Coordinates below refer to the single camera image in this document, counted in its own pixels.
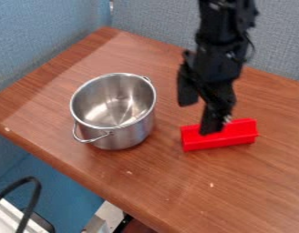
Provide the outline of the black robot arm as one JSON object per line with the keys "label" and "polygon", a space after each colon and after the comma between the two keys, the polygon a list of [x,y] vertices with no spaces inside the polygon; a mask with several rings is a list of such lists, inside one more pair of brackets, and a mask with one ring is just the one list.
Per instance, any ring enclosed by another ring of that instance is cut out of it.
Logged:
{"label": "black robot arm", "polygon": [[254,0],[197,0],[200,25],[196,49],[183,52],[177,71],[177,103],[206,103],[202,136],[219,133],[231,120],[236,104],[234,82],[255,47],[248,30],[259,15]]}

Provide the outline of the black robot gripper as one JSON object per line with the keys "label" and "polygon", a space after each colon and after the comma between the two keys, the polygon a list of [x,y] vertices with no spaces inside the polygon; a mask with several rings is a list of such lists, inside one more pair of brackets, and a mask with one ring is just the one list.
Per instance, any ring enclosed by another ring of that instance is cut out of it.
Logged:
{"label": "black robot gripper", "polygon": [[218,133],[231,119],[236,104],[234,81],[242,67],[251,59],[248,47],[254,47],[247,35],[228,43],[197,40],[195,51],[183,51],[183,63],[177,71],[177,104],[189,106],[200,96],[206,102],[199,134]]}

